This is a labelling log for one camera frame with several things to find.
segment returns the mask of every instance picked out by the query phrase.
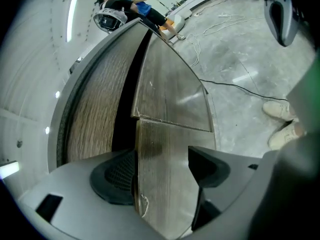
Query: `ceiling light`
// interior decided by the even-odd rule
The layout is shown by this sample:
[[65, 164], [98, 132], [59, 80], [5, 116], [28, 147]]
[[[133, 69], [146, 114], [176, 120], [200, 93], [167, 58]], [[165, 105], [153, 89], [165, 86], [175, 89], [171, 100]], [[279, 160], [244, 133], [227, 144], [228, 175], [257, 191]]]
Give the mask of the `ceiling light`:
[[0, 179], [3, 180], [5, 177], [10, 176], [17, 171], [19, 171], [19, 164], [17, 161], [12, 161], [9, 163], [5, 163], [4, 165], [0, 165]]
[[66, 41], [70, 42], [72, 38], [72, 23], [74, 21], [74, 14], [76, 9], [77, 0], [71, 0], [68, 12], [68, 20], [66, 24]]

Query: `metal edge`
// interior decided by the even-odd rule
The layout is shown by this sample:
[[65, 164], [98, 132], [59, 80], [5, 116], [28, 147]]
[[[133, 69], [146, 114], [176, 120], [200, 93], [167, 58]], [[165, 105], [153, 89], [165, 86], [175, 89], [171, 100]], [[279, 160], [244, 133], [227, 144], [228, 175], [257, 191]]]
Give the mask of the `metal edge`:
[[216, 145], [217, 142], [216, 142], [216, 133], [215, 133], [214, 120], [212, 118], [211, 109], [210, 109], [210, 105], [209, 105], [209, 101], [208, 101], [208, 94], [206, 93], [206, 88], [204, 88], [203, 86], [202, 86], [202, 91], [203, 91], [203, 95], [204, 95], [204, 99], [205, 99], [206, 109], [207, 109], [207, 112], [208, 112], [211, 132], [214, 133], [214, 146], [217, 146]]
[[137, 98], [137, 93], [139, 92], [140, 87], [141, 87], [141, 86], [140, 86], [140, 78], [141, 78], [142, 72], [145, 70], [145, 69], [144, 69], [144, 68], [145, 68], [144, 65], [145, 65], [145, 63], [146, 63], [146, 57], [147, 57], [146, 55], [147, 55], [147, 53], [148, 53], [148, 51], [149, 51], [149, 48], [150, 48], [150, 42], [151, 42], [152, 36], [153, 36], [153, 35], [151, 35], [151, 37], [150, 37], [150, 39], [149, 39], [149, 42], [148, 42], [148, 45], [147, 45], [147, 47], [146, 47], [146, 49], [145, 49], [145, 51], [144, 51], [143, 62], [141, 63], [138, 80], [137, 80], [136, 87], [135, 87], [135, 90], [134, 90], [133, 102], [132, 102], [132, 107], [131, 107], [131, 117], [132, 117], [132, 118], [140, 118], [139, 112], [136, 111], [136, 110], [137, 110], [137, 100], [138, 100], [138, 98]]
[[66, 110], [68, 109], [67, 105], [72, 103], [72, 101], [75, 99], [75, 94], [81, 86], [81, 83], [84, 81], [85, 76], [91, 70], [92, 65], [95, 63], [95, 61], [97, 61], [97, 59], [106, 50], [106, 48], [119, 36], [121, 36], [124, 32], [126, 32], [138, 22], [140, 22], [139, 18], [130, 21], [123, 27], [118, 28], [112, 34], [108, 35], [100, 43], [98, 43], [88, 53], [88, 55], [84, 57], [81, 63], [77, 66], [77, 69], [68, 79], [66, 85], [62, 90], [63, 95], [61, 96], [61, 98], [59, 98], [54, 108], [53, 116], [51, 119], [50, 134], [48, 137], [47, 145], [47, 165], [49, 173], [57, 168], [57, 152], [59, 151], [58, 142], [61, 141], [61, 139], [59, 140], [59, 137], [61, 138], [61, 131], [64, 131], [64, 127], [66, 126], [66, 118], [64, 117], [66, 117], [65, 114], [67, 112]]
[[[135, 127], [135, 145], [134, 145], [134, 150], [136, 151], [136, 155], [139, 158], [139, 146], [140, 146], [140, 140], [141, 137], [139, 135], [140, 133], [140, 128], [141, 128], [141, 121], [140, 119], [138, 121], [136, 121], [136, 127]], [[136, 212], [142, 216], [142, 210], [141, 210], [141, 195], [140, 195], [140, 189], [138, 187], [139, 184], [139, 162], [136, 165], [137, 167], [137, 186], [136, 189], [134, 191], [134, 208], [136, 210]]]
[[162, 123], [162, 124], [166, 124], [166, 125], [171, 125], [171, 126], [179, 126], [179, 127], [183, 127], [183, 128], [187, 128], [187, 129], [201, 131], [201, 132], [214, 133], [211, 130], [192, 127], [192, 126], [189, 126], [189, 125], [184, 125], [184, 124], [176, 123], [176, 122], [170, 122], [170, 121], [166, 121], [166, 120], [162, 120], [162, 119], [157, 119], [157, 118], [149, 117], [149, 116], [146, 116], [146, 115], [143, 115], [143, 114], [141, 114], [140, 116], [133, 115], [132, 117], [136, 118], [136, 119], [150, 120], [150, 121], [154, 121], [154, 122]]

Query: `shoe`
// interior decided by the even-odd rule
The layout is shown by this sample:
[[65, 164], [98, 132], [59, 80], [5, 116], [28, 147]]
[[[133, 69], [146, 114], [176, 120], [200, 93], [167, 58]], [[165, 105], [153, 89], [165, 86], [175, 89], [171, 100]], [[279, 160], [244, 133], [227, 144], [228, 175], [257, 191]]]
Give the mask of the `shoe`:
[[285, 121], [298, 121], [297, 116], [290, 114], [289, 102], [282, 104], [276, 101], [267, 101], [263, 104], [262, 110], [271, 117], [280, 118]]
[[178, 34], [176, 37], [177, 37], [179, 40], [185, 40], [185, 39], [186, 39], [186, 37], [185, 37], [184, 35], [182, 35], [182, 34]]
[[268, 141], [270, 149], [279, 150], [288, 142], [298, 139], [299, 136], [296, 135], [295, 124], [296, 123], [291, 123], [281, 131], [273, 134]]

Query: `concrete floor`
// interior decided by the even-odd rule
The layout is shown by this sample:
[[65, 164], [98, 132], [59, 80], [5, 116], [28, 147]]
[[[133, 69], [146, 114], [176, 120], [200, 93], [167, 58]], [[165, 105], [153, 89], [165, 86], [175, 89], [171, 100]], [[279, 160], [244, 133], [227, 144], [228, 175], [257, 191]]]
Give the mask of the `concrete floor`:
[[[210, 26], [228, 18], [218, 15], [243, 15], [244, 20], [264, 17], [263, 0], [212, 0], [192, 12], [206, 8], [202, 15], [192, 16], [180, 31], [186, 37], [201, 34]], [[213, 27], [214, 32], [224, 23]], [[289, 47], [282, 47], [272, 36], [266, 20], [257, 19], [224, 28], [198, 37], [201, 54], [192, 67], [200, 79], [231, 83], [264, 96], [285, 98], [306, 72], [314, 58], [314, 50], [301, 34]], [[197, 42], [194, 37], [188, 40]], [[191, 43], [174, 42], [174, 49], [191, 65], [197, 58]], [[204, 82], [209, 92], [217, 150], [244, 156], [261, 157], [269, 151], [268, 139], [284, 124], [262, 111], [267, 99], [248, 95], [233, 86]]]

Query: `blue shirt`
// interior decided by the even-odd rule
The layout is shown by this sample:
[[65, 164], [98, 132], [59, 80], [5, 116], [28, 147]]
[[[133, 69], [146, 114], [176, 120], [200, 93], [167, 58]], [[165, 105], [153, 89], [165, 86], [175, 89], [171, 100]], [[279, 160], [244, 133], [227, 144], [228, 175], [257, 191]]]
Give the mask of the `blue shirt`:
[[138, 7], [139, 13], [142, 14], [143, 16], [147, 16], [151, 10], [151, 5], [146, 4], [145, 2], [138, 2], [138, 3], [136, 3], [136, 6]]

